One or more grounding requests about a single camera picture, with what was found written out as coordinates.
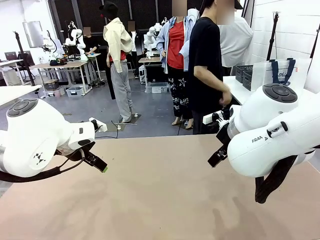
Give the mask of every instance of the gray pants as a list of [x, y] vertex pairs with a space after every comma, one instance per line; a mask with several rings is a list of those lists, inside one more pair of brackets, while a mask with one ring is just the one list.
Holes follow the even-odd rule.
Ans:
[[121, 61], [122, 72], [118, 73], [116, 66], [111, 64], [111, 80], [114, 88], [116, 104], [118, 105], [123, 122], [131, 121], [130, 108], [133, 107], [131, 88], [129, 85], [127, 60]]

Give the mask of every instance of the black cap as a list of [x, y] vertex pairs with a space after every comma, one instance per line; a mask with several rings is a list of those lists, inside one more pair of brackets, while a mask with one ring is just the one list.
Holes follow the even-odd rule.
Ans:
[[99, 7], [99, 10], [105, 18], [110, 20], [118, 16], [118, 6], [111, 1], [106, 1], [104, 5]]
[[240, 2], [239, 2], [238, 0], [234, 0], [234, 8], [237, 9], [237, 10], [242, 10], [242, 9], [244, 9], [244, 8], [241, 6], [241, 4], [240, 4]]

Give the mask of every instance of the light blue shirt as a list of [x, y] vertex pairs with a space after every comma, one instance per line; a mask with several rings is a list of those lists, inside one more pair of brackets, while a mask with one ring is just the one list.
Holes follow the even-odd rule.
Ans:
[[[164, 68], [164, 73], [168, 74], [168, 47], [169, 47], [169, 30], [175, 25], [177, 17], [172, 17], [166, 24], [161, 28], [161, 31], [156, 38], [156, 49], [160, 53], [160, 60], [162, 62], [162, 67]], [[190, 36], [192, 29], [194, 28], [195, 22], [192, 18], [186, 16], [183, 20], [183, 29], [184, 29], [184, 45], [180, 50], [179, 54], [183, 56], [183, 70], [188, 71], [189, 67], [189, 45], [190, 45]], [[162, 52], [165, 50], [167, 52], [166, 57], [162, 57]]]

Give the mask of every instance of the concrete floor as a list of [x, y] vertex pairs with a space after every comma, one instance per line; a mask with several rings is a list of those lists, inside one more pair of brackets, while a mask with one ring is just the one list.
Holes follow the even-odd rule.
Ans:
[[[174, 121], [173, 103], [170, 93], [145, 93], [145, 85], [140, 85], [138, 79], [130, 79], [132, 100], [136, 111], [142, 114], [136, 122], [137, 125], [127, 125], [124, 131], [119, 132], [119, 138], [142, 138], [175, 136], [179, 127], [171, 126]], [[21, 98], [36, 98], [37, 95], [29, 93]], [[64, 114], [65, 119], [71, 123], [88, 121], [94, 117], [104, 123], [117, 123], [119, 110], [115, 100], [111, 99], [109, 87], [93, 88], [84, 97], [68, 97], [64, 95], [57, 98], [45, 98], [46, 102]], [[6, 112], [9, 107], [0, 109], [0, 130], [7, 130]], [[179, 135], [190, 135], [192, 130], [181, 129]], [[116, 132], [98, 133], [97, 136], [116, 136]], [[320, 171], [320, 152], [316, 152], [311, 164]], [[11, 186], [11, 183], [0, 181], [0, 196]]]

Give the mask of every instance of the red shirt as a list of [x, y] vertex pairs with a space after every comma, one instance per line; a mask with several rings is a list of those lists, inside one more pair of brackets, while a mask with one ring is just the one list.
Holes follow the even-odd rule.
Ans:
[[120, 54], [120, 60], [126, 60], [127, 59], [127, 56], [126, 56], [126, 53], [124, 51], [121, 51], [121, 54]]
[[179, 54], [185, 43], [184, 21], [174, 23], [169, 30], [167, 64], [174, 69], [184, 69], [184, 57]]

